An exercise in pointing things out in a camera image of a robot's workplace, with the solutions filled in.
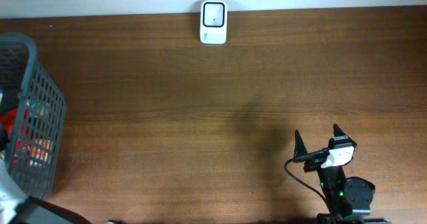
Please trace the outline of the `red snack bag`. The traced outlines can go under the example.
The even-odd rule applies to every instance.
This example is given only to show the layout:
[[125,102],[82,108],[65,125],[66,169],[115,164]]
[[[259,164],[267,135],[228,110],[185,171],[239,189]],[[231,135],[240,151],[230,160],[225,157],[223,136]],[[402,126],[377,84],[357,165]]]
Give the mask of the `red snack bag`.
[[6,132],[6,134],[10,134],[13,131],[15,120],[17,116],[18,109],[12,109],[5,113],[4,115],[1,115],[1,124]]

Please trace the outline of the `orange tissue pack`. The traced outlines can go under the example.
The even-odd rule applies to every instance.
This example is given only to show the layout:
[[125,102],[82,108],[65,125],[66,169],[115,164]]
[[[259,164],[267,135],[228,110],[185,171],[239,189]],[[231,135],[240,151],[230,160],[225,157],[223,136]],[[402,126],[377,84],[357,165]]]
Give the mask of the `orange tissue pack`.
[[44,138],[30,127],[21,125],[20,135],[15,146],[13,166],[27,162],[30,167],[43,167],[52,164],[55,150],[54,142]]

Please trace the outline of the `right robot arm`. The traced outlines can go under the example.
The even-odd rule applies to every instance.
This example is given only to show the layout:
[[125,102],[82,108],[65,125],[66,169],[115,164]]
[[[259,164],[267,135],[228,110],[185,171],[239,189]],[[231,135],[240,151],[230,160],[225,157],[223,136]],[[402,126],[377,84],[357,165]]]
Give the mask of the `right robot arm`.
[[[361,177],[347,177],[344,173],[343,166],[353,161],[358,144],[337,124],[333,124],[333,132],[334,136],[328,141],[327,147],[310,153],[300,132],[295,131],[294,155],[285,162],[285,172],[319,195],[326,204],[328,212],[317,214],[316,223],[387,223],[384,219],[368,218],[376,186]],[[288,170],[289,163],[303,163],[306,173],[315,171],[321,191],[293,175]]]

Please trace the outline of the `green tissue pack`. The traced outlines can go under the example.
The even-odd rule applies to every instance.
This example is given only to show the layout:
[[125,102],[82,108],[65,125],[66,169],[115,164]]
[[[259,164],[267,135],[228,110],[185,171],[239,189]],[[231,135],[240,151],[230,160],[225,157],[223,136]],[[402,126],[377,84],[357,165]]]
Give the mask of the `green tissue pack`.
[[37,100],[28,99],[26,102],[26,106],[34,112],[35,117],[41,116],[46,117],[49,115],[49,104],[42,103]]

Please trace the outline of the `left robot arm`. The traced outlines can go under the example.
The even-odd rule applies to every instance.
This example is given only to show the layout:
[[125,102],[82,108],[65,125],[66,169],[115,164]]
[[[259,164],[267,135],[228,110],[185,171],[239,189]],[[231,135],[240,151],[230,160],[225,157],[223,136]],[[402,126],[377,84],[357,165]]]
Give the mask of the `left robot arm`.
[[1,160],[1,223],[90,223],[83,216],[26,195]]

